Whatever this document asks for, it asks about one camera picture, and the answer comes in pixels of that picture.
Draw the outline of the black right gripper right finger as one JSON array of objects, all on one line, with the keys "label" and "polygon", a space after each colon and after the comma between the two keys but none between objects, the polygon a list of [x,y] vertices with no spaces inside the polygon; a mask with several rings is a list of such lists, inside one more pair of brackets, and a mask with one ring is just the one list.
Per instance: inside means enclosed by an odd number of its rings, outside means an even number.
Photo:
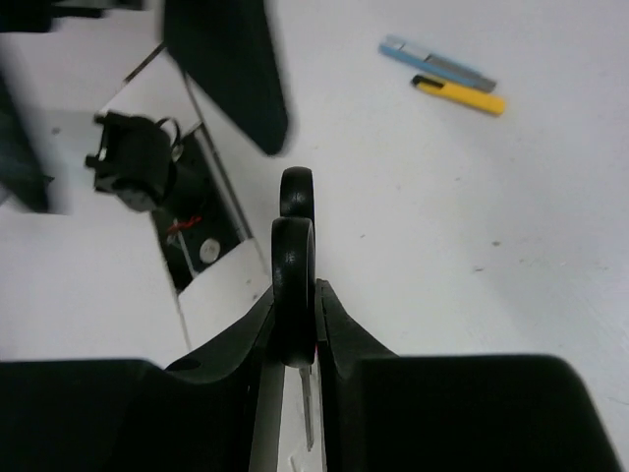
[{"label": "black right gripper right finger", "polygon": [[327,471],[618,471],[576,371],[550,355],[406,357],[314,296]]}]

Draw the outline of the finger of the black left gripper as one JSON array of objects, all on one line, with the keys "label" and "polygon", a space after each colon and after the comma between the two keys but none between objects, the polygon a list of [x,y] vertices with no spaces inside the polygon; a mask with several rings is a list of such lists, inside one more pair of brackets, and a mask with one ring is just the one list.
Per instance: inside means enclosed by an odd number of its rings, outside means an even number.
[{"label": "finger of the black left gripper", "polygon": [[51,181],[29,139],[7,74],[1,69],[1,188],[29,211],[49,213]]},{"label": "finger of the black left gripper", "polygon": [[166,1],[162,38],[247,138],[268,156],[281,152],[289,112],[263,1]]}]

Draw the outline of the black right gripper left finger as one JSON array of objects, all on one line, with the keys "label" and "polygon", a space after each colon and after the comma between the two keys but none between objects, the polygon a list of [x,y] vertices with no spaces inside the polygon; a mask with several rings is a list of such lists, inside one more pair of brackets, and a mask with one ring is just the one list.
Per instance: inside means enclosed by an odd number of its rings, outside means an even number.
[{"label": "black right gripper left finger", "polygon": [[5,362],[5,471],[271,471],[272,296],[167,368],[146,360]]}]

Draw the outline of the black handled scissors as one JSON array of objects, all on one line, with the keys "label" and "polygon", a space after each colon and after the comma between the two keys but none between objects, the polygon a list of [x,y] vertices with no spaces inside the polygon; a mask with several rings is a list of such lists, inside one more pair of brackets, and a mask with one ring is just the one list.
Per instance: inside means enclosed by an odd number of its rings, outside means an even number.
[{"label": "black handled scissors", "polygon": [[311,371],[315,361],[315,193],[312,171],[286,169],[280,182],[280,216],[271,225],[275,332],[282,363],[299,371],[306,449],[315,443]]}]

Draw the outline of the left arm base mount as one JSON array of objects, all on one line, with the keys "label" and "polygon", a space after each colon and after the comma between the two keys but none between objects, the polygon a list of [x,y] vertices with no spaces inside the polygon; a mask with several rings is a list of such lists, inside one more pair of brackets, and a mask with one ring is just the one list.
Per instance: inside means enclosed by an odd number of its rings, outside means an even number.
[{"label": "left arm base mount", "polygon": [[173,117],[113,111],[94,122],[100,143],[85,160],[93,189],[150,217],[176,291],[249,238],[203,122],[183,128]]}]

